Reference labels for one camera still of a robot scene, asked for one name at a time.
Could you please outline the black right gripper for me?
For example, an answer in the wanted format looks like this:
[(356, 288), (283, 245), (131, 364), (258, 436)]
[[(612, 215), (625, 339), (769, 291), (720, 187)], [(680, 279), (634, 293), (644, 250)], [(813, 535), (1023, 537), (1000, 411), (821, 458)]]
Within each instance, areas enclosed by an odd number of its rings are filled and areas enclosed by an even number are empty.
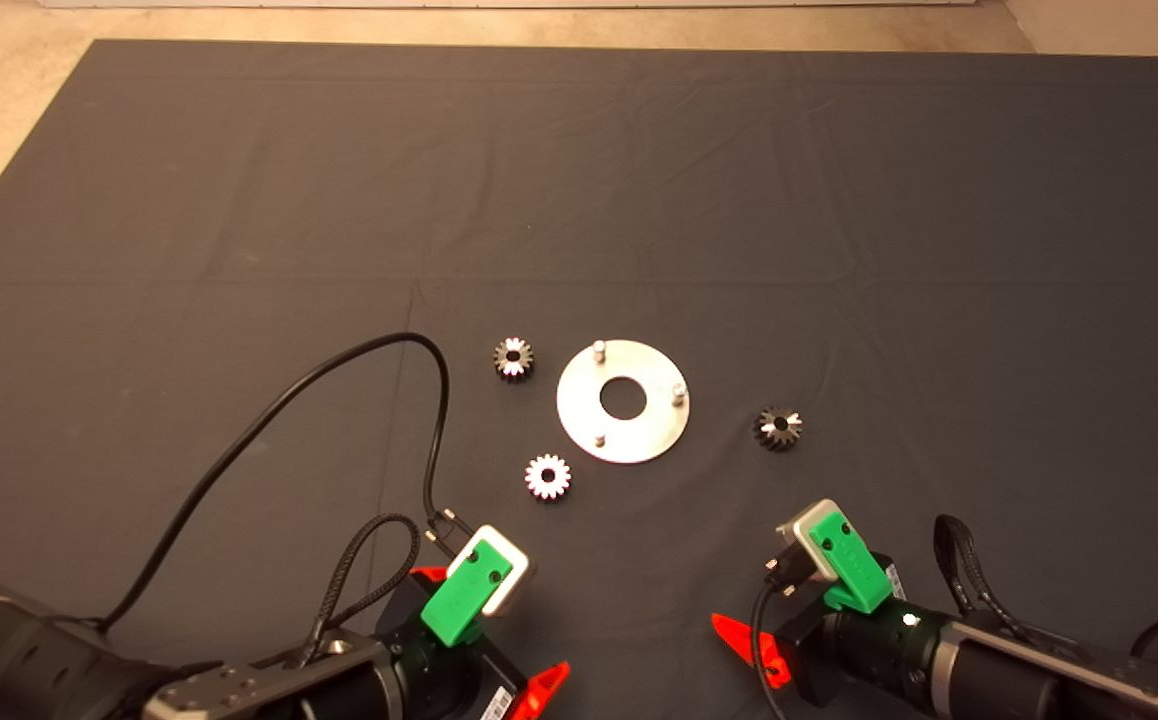
[(908, 703), (921, 714), (935, 711), (935, 655), (945, 614), (889, 598), (871, 614), (815, 607), (785, 620), (772, 633), (711, 615), (717, 638), (743, 664), (761, 666), (774, 691), (793, 683), (800, 700), (816, 708), (835, 701), (848, 682), (862, 682)]

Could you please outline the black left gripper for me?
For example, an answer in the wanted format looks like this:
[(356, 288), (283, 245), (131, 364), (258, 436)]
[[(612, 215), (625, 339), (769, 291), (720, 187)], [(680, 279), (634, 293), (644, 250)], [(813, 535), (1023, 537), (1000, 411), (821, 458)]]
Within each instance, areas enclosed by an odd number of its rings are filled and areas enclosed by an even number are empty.
[(447, 568), (413, 568), (402, 580), (375, 624), (375, 638), (390, 652), (381, 674), (390, 719), (542, 719), (548, 703), (571, 674), (570, 662), (547, 667), (527, 682), (488, 634), (447, 647), (420, 611)]

